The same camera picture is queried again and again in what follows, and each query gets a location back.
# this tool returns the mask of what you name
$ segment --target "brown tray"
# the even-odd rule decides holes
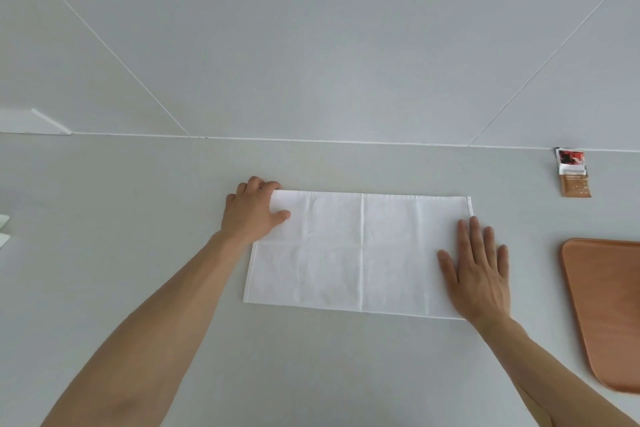
[[[591,371],[640,393],[640,243],[572,238],[560,255]]]

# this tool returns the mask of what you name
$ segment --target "person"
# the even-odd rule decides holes
[[[291,215],[271,213],[279,185],[252,177],[229,194],[220,231],[109,335],[42,427],[159,426],[243,250]],[[458,267],[441,250],[449,297],[494,352],[540,425],[637,424],[531,340],[509,315],[509,253],[477,218],[458,223]]]

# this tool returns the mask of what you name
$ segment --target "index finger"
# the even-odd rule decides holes
[[[468,267],[475,264],[474,252],[465,220],[458,221],[458,265]]]
[[[280,187],[280,183],[278,181],[269,181],[262,185],[262,192],[267,196],[271,197],[273,191]]]

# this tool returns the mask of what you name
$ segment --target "white paper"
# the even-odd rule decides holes
[[[436,252],[468,197],[277,190],[291,218],[253,244],[244,302],[459,319]]]

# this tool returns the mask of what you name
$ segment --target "pinky finger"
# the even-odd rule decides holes
[[[501,245],[498,249],[498,273],[501,277],[509,279],[509,248]]]

